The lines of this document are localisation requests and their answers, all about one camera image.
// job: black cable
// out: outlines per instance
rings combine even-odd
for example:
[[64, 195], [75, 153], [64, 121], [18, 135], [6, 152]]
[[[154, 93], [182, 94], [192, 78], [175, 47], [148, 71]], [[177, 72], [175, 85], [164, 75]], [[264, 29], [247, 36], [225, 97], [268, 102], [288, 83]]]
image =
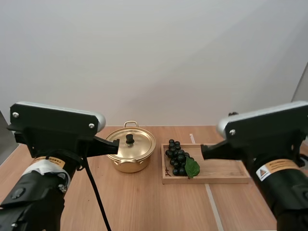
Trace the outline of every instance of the black cable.
[[102, 216], [103, 216], [106, 228], [107, 228], [108, 231], [111, 231], [111, 228], [110, 228], [110, 225], [109, 225], [109, 222], [108, 222], [108, 219], [107, 219], [107, 216], [106, 216], [106, 213], [105, 213], [102, 201], [101, 201], [101, 197], [100, 197], [100, 194], [98, 192], [97, 186], [95, 184], [94, 178], [92, 176], [92, 173], [91, 173], [91, 170], [90, 170], [90, 167], [89, 167], [88, 160], [87, 160], [86, 156], [83, 157], [83, 161], [84, 161], [84, 164], [85, 164], [85, 169], [86, 169], [87, 175], [88, 175], [88, 177], [89, 177], [89, 179], [91, 181], [93, 190], [95, 192], [95, 196], [96, 196], [98, 205], [99, 205], [99, 207], [101, 209]]
[[82, 158], [79, 157], [78, 155], [76, 155], [73, 152], [70, 152], [70, 151], [67, 151], [67, 150], [63, 150], [63, 149], [47, 150], [45, 152], [41, 152], [40, 154], [45, 154], [46, 155], [46, 159], [49, 159], [49, 157], [52, 156], [52, 154], [54, 154], [54, 153], [56, 153], [58, 155], [63, 155], [63, 156], [69, 157], [69, 158], [71, 158], [71, 159], [73, 159], [73, 160], [75, 160], [75, 161], [77, 161], [79, 163], [79, 168], [77, 169], [77, 171], [80, 171], [83, 168], [86, 169], [87, 175], [88, 175], [88, 177], [90, 179], [90, 182], [92, 184], [93, 190], [95, 192], [95, 196], [96, 196], [98, 205], [100, 207], [100, 210], [101, 210], [101, 213], [102, 213], [102, 216], [103, 216], [106, 228], [107, 228], [108, 231], [111, 231], [111, 228], [110, 228], [110, 225], [109, 225], [109, 222], [108, 222], [108, 219], [107, 219], [104, 207], [103, 207], [103, 203], [101, 201], [100, 194], [98, 192], [96, 183], [94, 181], [94, 178], [92, 176], [92, 173], [91, 173], [91, 170], [90, 170], [90, 167], [89, 167], [89, 164], [88, 164], [88, 160], [87, 160], [88, 148], [89, 147], [87, 146]]

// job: warning label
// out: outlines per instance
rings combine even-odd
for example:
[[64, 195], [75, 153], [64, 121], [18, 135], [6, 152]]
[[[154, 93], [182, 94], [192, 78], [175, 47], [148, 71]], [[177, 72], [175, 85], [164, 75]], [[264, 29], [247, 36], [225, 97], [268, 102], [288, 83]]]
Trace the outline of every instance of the warning label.
[[[37, 161], [45, 160], [45, 159], [46, 159], [45, 156], [40, 156], [40, 157], [38, 157], [38, 158], [35, 158], [35, 159], [33, 160], [32, 164], [36, 163]], [[52, 163], [54, 163], [54, 164], [60, 166], [61, 168], [63, 168], [64, 165], [65, 165], [65, 162], [64, 162], [63, 160], [60, 160], [60, 159], [55, 158], [55, 157], [49, 157], [48, 160], [49, 160], [50, 162], [52, 162]]]
[[270, 171], [265, 165], [263, 165], [261, 168], [257, 170], [256, 174], [259, 177], [259, 179], [263, 181], [266, 177], [270, 175]]
[[279, 160], [273, 160], [261, 166], [256, 171], [256, 174], [261, 181], [264, 181], [272, 173], [285, 169], [299, 169], [299, 167], [292, 160], [279, 159]]

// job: pot lid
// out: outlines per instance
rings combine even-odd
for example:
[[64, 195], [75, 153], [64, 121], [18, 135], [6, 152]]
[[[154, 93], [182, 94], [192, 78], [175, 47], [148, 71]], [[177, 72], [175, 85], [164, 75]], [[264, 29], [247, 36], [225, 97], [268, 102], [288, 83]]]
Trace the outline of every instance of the pot lid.
[[[136, 127], [126, 127], [128, 123], [134, 123]], [[151, 155], [156, 146], [154, 136], [147, 130], [139, 128], [136, 121], [126, 122], [122, 129], [114, 131], [106, 138], [108, 141], [116, 139], [120, 139], [118, 153], [108, 155], [114, 160], [142, 160]]]

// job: grapes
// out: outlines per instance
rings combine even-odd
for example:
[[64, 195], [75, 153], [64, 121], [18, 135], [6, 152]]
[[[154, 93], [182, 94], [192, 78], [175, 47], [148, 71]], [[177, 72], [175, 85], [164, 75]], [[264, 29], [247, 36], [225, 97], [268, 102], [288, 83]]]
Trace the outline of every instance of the grapes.
[[177, 176], [179, 174], [179, 170], [178, 169], [173, 169], [172, 171], [173, 175]]
[[173, 153], [172, 152], [168, 152], [167, 155], [168, 155], [169, 158], [173, 158]]
[[180, 167], [180, 168], [179, 168], [179, 175], [180, 175], [180, 176], [185, 176], [185, 175], [186, 175], [186, 170], [185, 170], [185, 168], [183, 168], [183, 167]]
[[170, 144], [169, 144], [169, 149], [174, 148], [174, 147], [175, 147], [175, 144], [174, 144], [174, 143], [170, 143]]
[[175, 161], [174, 164], [173, 164], [173, 167], [174, 168], [179, 168], [180, 167], [180, 163]]
[[174, 165], [175, 162], [176, 162], [176, 159], [175, 159], [175, 158], [172, 158], [172, 159], [170, 160], [170, 164], [171, 164], [171, 165]]
[[183, 156], [183, 155], [178, 155], [178, 161], [181, 163], [181, 162], [184, 162], [186, 161], [186, 157]]
[[169, 140], [169, 147], [165, 154], [170, 158], [170, 164], [174, 167], [172, 173], [174, 176], [187, 176], [185, 166], [186, 158], [190, 158], [189, 153], [181, 149], [180, 142]]
[[178, 152], [178, 151], [175, 151], [175, 152], [173, 153], [173, 156], [174, 156], [175, 158], [177, 158], [178, 155], [179, 155], [179, 152]]
[[184, 155], [184, 150], [179, 150], [179, 155]]

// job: white wall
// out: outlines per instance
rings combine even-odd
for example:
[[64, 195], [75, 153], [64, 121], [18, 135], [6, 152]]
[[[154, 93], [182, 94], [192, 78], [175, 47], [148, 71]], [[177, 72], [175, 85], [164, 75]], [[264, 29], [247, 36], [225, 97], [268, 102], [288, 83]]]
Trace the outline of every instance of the white wall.
[[289, 102], [307, 0], [0, 2], [0, 110], [34, 101], [109, 125], [211, 125]]
[[308, 64], [306, 65], [305, 71], [303, 72], [303, 75], [293, 96], [293, 101], [299, 100], [308, 101]]

